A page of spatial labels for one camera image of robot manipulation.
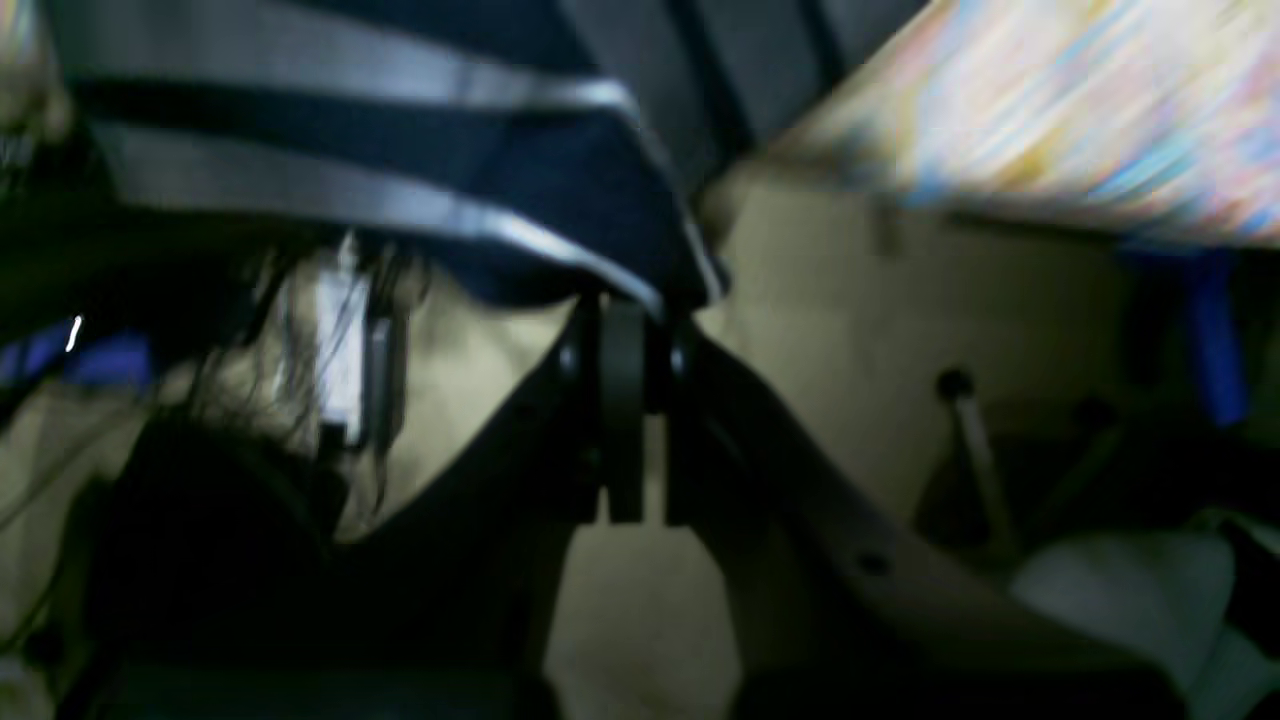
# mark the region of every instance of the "blue object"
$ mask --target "blue object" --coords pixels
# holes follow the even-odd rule
[[[74,320],[46,328],[26,341],[0,348],[0,384],[14,386],[37,378],[67,352]],[[73,348],[63,380],[91,387],[145,387],[155,379],[151,352],[145,337],[122,333]]]
[[[1228,291],[1235,254],[1146,240],[1125,243],[1121,254],[1139,269],[1170,273],[1181,282],[1192,366],[1204,410],[1217,427],[1243,421],[1249,395]]]

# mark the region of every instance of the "person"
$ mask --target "person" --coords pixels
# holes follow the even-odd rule
[[[0,132],[58,142],[72,122],[37,0],[0,0]]]

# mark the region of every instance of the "colorful blanket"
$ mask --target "colorful blanket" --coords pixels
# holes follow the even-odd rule
[[[855,160],[918,200],[1280,246],[1275,0],[937,0],[854,83]]]

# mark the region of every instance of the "white light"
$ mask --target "white light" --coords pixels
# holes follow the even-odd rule
[[[84,324],[84,318],[76,315],[76,324],[72,325],[72,337],[67,338],[67,352],[70,352],[76,347],[76,336],[79,334],[79,327]]]

